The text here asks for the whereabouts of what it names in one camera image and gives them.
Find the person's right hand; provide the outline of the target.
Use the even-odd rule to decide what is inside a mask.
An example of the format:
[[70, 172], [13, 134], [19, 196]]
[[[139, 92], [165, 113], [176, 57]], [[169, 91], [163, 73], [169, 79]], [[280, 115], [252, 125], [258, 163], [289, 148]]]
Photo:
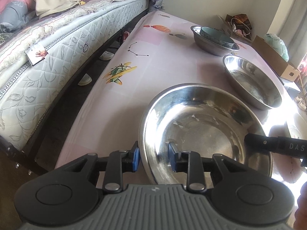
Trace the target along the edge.
[[307, 182], [301, 188], [298, 209], [295, 212], [294, 229], [307, 230]]

